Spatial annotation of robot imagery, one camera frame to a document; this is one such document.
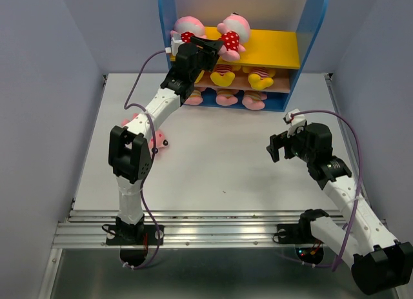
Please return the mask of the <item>yellow bear plush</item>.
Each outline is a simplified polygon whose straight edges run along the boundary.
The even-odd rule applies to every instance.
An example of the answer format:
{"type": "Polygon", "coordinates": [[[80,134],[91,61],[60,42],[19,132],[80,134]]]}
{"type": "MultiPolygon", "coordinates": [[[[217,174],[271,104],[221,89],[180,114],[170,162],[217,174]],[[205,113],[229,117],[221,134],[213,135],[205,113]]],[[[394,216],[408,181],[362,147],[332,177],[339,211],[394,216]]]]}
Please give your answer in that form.
{"type": "Polygon", "coordinates": [[[210,79],[219,87],[229,87],[236,77],[235,72],[240,69],[239,65],[218,65],[211,73],[210,79]]]}
{"type": "Polygon", "coordinates": [[[242,71],[248,75],[248,82],[253,90],[264,90],[274,84],[275,68],[242,67],[242,71]]]}

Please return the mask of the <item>pink pig plush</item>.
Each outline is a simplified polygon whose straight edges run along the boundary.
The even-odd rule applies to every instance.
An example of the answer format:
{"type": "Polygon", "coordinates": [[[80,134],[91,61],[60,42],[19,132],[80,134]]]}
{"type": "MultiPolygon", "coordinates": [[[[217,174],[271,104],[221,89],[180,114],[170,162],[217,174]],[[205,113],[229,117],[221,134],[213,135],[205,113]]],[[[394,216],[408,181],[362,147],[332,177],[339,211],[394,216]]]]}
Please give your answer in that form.
{"type": "Polygon", "coordinates": [[[240,60],[240,53],[246,51],[243,45],[251,35],[248,21],[243,16],[232,13],[217,25],[217,31],[221,34],[219,40],[223,42],[219,56],[229,62],[240,60]]]}
{"type": "Polygon", "coordinates": [[[207,38],[204,24],[192,16],[180,17],[174,23],[170,36],[178,36],[184,43],[189,43],[192,36],[207,38]]]}

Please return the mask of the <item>pink plush striped body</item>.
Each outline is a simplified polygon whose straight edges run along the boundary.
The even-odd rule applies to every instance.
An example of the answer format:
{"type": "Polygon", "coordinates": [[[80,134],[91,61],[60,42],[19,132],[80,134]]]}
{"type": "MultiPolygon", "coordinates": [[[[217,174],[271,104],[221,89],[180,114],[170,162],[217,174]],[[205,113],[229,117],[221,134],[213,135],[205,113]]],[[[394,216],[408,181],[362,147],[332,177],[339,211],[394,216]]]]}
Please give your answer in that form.
{"type": "Polygon", "coordinates": [[[238,102],[236,94],[239,90],[219,89],[216,92],[216,103],[222,107],[229,107],[238,102]]]}

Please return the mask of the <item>pink frog plush striped shirt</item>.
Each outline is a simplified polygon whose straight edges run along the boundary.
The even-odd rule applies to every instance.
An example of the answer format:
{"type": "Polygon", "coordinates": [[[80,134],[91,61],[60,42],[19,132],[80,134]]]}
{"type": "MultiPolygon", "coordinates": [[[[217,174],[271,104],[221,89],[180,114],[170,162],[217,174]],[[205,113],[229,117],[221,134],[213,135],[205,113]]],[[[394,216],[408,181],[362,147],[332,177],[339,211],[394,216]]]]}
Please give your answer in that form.
{"type": "Polygon", "coordinates": [[[203,102],[202,93],[206,90],[205,87],[195,87],[191,95],[185,101],[185,105],[198,106],[203,102]]]}

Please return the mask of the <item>pink pig plush dotted dress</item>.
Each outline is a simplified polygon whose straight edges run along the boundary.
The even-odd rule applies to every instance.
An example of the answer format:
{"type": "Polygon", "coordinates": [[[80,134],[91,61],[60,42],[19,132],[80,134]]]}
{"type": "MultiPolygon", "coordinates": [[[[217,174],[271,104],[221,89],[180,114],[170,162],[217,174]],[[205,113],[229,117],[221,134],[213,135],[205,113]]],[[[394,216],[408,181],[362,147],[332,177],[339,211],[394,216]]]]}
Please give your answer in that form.
{"type": "MultiPolygon", "coordinates": [[[[138,115],[139,115],[138,113],[134,113],[132,115],[132,119],[124,119],[121,122],[121,126],[124,127],[127,123],[137,118],[138,115]]],[[[151,138],[148,144],[151,154],[153,153],[157,154],[160,149],[164,149],[169,146],[169,142],[165,136],[165,133],[161,129],[156,130],[155,136],[156,136],[156,142],[154,143],[153,138],[151,138]]]]}

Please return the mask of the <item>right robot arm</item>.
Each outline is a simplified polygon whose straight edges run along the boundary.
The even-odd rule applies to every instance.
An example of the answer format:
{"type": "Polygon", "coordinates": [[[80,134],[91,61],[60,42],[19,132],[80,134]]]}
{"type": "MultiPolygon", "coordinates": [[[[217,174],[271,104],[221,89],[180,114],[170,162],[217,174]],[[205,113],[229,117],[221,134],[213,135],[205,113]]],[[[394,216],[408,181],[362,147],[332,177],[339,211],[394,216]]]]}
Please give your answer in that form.
{"type": "Polygon", "coordinates": [[[321,242],[351,270],[358,288],[367,295],[408,284],[412,274],[412,244],[400,242],[376,216],[345,162],[333,155],[330,129],[304,123],[298,132],[270,137],[272,161],[297,157],[306,163],[310,177],[332,200],[347,227],[338,226],[322,209],[308,209],[295,224],[279,224],[273,240],[280,244],[321,242]]]}

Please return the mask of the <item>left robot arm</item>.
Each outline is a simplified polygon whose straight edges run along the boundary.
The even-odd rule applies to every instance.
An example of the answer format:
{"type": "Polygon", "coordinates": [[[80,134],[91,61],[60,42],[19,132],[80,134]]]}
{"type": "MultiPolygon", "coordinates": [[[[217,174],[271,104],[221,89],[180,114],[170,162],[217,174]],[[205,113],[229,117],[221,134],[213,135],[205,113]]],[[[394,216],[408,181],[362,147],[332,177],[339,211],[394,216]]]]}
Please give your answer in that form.
{"type": "Polygon", "coordinates": [[[110,131],[108,163],[116,176],[119,212],[113,225],[103,227],[109,245],[143,245],[152,230],[145,227],[141,192],[156,147],[156,130],[191,95],[203,71],[212,71],[219,59],[222,40],[192,36],[177,48],[175,61],[153,99],[125,126],[110,131]]]}

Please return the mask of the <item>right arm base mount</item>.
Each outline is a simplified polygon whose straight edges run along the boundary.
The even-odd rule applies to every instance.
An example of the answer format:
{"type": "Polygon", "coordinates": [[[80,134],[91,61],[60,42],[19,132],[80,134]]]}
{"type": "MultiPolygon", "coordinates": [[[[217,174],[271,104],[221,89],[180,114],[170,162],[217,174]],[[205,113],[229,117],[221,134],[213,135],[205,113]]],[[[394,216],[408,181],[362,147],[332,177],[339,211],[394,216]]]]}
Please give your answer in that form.
{"type": "Polygon", "coordinates": [[[302,231],[298,224],[278,224],[272,240],[279,244],[294,245],[297,259],[305,263],[320,265],[324,258],[323,243],[302,231]]]}

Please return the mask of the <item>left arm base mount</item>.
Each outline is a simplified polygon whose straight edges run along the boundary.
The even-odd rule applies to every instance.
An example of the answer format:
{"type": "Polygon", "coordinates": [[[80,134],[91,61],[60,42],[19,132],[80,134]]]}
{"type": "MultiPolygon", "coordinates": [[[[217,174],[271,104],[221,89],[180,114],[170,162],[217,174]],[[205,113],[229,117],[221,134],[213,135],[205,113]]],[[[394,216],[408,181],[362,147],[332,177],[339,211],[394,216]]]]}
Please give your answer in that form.
{"type": "Polygon", "coordinates": [[[137,230],[122,233],[114,224],[104,224],[108,246],[119,248],[119,259],[123,267],[131,270],[149,267],[163,245],[164,225],[141,224],[137,230]]]}

